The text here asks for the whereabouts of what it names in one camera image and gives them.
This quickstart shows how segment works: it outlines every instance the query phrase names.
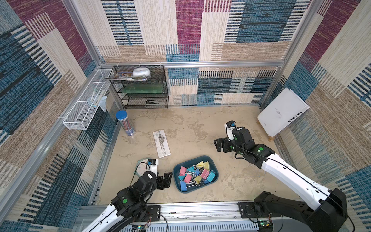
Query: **vent slot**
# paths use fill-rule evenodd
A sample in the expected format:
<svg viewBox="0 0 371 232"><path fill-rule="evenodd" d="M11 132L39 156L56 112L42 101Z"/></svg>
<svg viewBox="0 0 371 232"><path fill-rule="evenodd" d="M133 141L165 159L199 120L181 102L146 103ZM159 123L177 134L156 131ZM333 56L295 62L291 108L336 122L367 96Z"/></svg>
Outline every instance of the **vent slot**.
<svg viewBox="0 0 371 232"><path fill-rule="evenodd" d="M256 231L259 227L256 223L252 223L249 221L243 222L192 222L192 223L169 223L168 224L168 232L214 232L214 231ZM126 226L121 230L121 232L131 232L132 226ZM161 224L151 224L148 227L147 232L165 232L166 231L166 223L163 222Z"/></svg>

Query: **stained floor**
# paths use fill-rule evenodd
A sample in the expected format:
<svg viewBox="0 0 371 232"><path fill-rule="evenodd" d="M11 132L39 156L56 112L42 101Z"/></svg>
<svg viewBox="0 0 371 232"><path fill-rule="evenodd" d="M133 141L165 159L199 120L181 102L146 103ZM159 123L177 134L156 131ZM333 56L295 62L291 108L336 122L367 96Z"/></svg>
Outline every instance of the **stained floor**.
<svg viewBox="0 0 371 232"><path fill-rule="evenodd" d="M139 160L158 159L153 138L153 132L158 130L165 130L171 151L170 156L160 159L160 175L171 172L178 163L207 155L214 161L219 179L188 194L180 193L172 180L170 188L154 192L150 203L253 200L262 191L284 198L298 198L271 174L247 161L235 159L232 152L216 151L214 139L225 138L224 124L233 120L237 126L250 130L255 143L266 144L278 152L274 142L268 142L264 129L256 123L256 117L260 113L258 107L143 109L127 112L136 134L128 137L123 129L120 130L99 193L98 204L109 204L118 191L129 186Z"/></svg>

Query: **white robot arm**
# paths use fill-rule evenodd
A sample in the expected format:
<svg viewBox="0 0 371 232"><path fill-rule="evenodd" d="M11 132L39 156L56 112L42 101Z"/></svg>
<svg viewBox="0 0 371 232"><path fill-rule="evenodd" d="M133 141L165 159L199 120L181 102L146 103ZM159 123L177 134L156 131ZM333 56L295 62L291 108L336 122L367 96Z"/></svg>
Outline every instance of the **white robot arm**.
<svg viewBox="0 0 371 232"><path fill-rule="evenodd" d="M150 217L147 201L154 190L169 188L172 177L171 173L165 173L165 178L157 176L157 166L157 159L140 162L135 173L138 167L145 171L139 172L142 176L138 181L120 190L111 204L83 232L118 232L134 221L143 221L146 216Z"/></svg>
<svg viewBox="0 0 371 232"><path fill-rule="evenodd" d="M307 224L314 232L337 232L348 218L347 198L339 189L311 180L264 144L255 144L248 129L237 127L234 121L224 125L227 138L214 140L217 151L235 152L236 159L244 159L282 181L304 202L277 197L262 192L254 200L257 216L279 213Z"/></svg>

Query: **patterned wall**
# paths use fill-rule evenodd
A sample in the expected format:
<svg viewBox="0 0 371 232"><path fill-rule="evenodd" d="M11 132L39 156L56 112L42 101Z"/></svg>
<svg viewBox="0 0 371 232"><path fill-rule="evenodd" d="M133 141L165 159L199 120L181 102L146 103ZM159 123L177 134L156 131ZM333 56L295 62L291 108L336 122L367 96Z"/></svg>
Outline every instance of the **patterned wall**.
<svg viewBox="0 0 371 232"><path fill-rule="evenodd" d="M98 108L87 130L64 129L1 232L72 231L78 210L88 204L116 127L119 106L113 94L106 94L106 112Z"/></svg>
<svg viewBox="0 0 371 232"><path fill-rule="evenodd" d="M2 195L95 64L61 0L0 0L0 8ZM100 128L63 132L0 231L71 228L111 140L110 113L97 113Z"/></svg>
<svg viewBox="0 0 371 232"><path fill-rule="evenodd" d="M309 2L74 0L107 63L281 60ZM169 104L258 104L276 69L168 69Z"/></svg>
<svg viewBox="0 0 371 232"><path fill-rule="evenodd" d="M61 0L0 0L0 195L95 65Z"/></svg>
<svg viewBox="0 0 371 232"><path fill-rule="evenodd" d="M356 231L371 231L370 25L371 1L325 0L271 98L290 88L311 107L281 142L298 170L347 195Z"/></svg>

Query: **white container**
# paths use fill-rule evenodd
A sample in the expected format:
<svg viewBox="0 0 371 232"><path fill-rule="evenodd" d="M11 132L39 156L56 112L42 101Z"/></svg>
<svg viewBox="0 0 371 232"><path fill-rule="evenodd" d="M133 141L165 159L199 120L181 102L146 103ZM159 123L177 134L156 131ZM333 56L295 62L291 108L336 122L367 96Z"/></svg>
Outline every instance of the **white container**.
<svg viewBox="0 0 371 232"><path fill-rule="evenodd" d="M310 107L285 88L257 117L268 136L274 137Z"/></svg>
<svg viewBox="0 0 371 232"><path fill-rule="evenodd" d="M133 76L150 76L150 74L149 68L136 68L133 70Z"/></svg>

